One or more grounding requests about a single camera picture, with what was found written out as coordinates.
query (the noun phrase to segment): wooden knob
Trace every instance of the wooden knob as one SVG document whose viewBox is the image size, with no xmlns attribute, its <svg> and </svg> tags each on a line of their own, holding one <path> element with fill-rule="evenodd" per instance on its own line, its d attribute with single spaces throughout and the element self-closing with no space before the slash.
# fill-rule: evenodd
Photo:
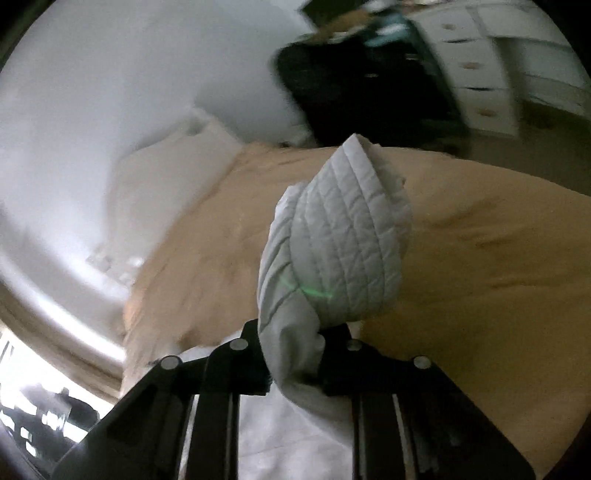
<svg viewBox="0 0 591 480">
<path fill-rule="evenodd" d="M 478 63 L 477 61 L 467 61 L 461 65 L 462 68 L 466 70 L 478 70 L 480 67 L 482 67 L 482 63 Z"/>
<path fill-rule="evenodd" d="M 477 113 L 480 116 L 487 116 L 489 118 L 497 116 L 497 113 L 494 110 L 490 110 L 488 108 L 479 108 Z"/>
</svg>

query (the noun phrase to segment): pillow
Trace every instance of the pillow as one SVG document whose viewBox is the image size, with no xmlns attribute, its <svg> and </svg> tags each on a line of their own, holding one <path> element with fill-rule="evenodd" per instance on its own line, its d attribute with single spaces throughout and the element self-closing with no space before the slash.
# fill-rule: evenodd
<svg viewBox="0 0 591 480">
<path fill-rule="evenodd" d="M 196 113 L 164 140 L 123 158 L 112 174 L 108 238 L 89 261 L 124 285 L 134 282 L 182 211 L 223 177 L 243 147 L 214 117 Z"/>
</svg>

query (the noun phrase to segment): white wall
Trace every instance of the white wall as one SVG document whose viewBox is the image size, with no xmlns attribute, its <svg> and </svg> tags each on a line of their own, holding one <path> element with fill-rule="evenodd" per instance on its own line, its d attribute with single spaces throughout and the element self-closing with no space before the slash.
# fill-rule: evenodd
<svg viewBox="0 0 591 480">
<path fill-rule="evenodd" d="M 194 104 L 245 141 L 278 140 L 298 113 L 269 61 L 305 30 L 270 0 L 57 0 L 0 73 L 9 286 L 48 319 L 117 341 L 127 291 L 86 263 L 104 240 L 114 162 Z"/>
</svg>

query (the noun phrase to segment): tan blanket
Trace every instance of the tan blanket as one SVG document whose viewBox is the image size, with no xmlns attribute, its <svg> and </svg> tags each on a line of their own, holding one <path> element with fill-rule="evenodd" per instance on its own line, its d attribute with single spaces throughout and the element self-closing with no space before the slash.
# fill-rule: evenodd
<svg viewBox="0 0 591 480">
<path fill-rule="evenodd" d="M 256 317 L 275 205 L 333 151 L 251 144 L 175 224 L 126 308 L 126 388 L 148 361 Z M 543 476 L 591 410 L 591 198 L 443 154 L 385 153 L 415 218 L 398 304 L 363 339 L 433 358 Z"/>
</svg>

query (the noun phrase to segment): quilted fabric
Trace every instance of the quilted fabric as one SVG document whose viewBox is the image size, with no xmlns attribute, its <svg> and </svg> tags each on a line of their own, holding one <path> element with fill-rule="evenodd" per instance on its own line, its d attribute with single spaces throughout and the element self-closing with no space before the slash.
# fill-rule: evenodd
<svg viewBox="0 0 591 480">
<path fill-rule="evenodd" d="M 258 284 L 259 337 L 281 392 L 321 429 L 351 442 L 350 407 L 302 379 L 316 375 L 319 330 L 390 306 L 411 209 L 381 148 L 353 135 L 275 209 Z"/>
</svg>

